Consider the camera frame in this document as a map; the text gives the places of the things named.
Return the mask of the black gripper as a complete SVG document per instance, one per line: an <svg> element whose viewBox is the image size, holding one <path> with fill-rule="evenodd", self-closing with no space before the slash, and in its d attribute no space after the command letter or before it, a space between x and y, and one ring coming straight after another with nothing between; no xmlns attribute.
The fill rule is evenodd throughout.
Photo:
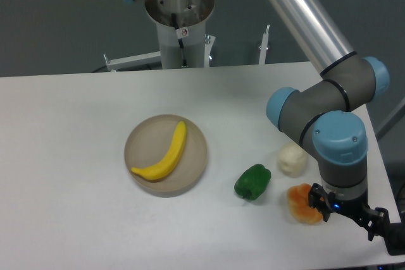
<svg viewBox="0 0 405 270"><path fill-rule="evenodd" d="M322 215L324 222L329 220L332 213L358 219L357 224L367 231L369 241L375 236L385 238L388 235L389 212L381 207L372 209L368 205L367 190L355 199L342 200L333 192L327 192L321 185L314 183L308 193L308 204Z"/></svg>

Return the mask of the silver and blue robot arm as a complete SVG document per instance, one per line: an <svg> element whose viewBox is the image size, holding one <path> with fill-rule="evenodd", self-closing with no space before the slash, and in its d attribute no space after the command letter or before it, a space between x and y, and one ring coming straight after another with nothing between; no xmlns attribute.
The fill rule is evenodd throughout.
<svg viewBox="0 0 405 270"><path fill-rule="evenodd" d="M325 219L336 212L364 227L369 238L391 234L389 214L367 203L368 139L353 111L380 96L389 74L375 58L360 58L317 0L270 0L321 82L301 92L285 87L268 101L268 119L313 156L322 183L309 204ZM203 33L195 28L213 10L213 0L146 0L148 15L165 32L158 37L164 68L203 67Z"/></svg>

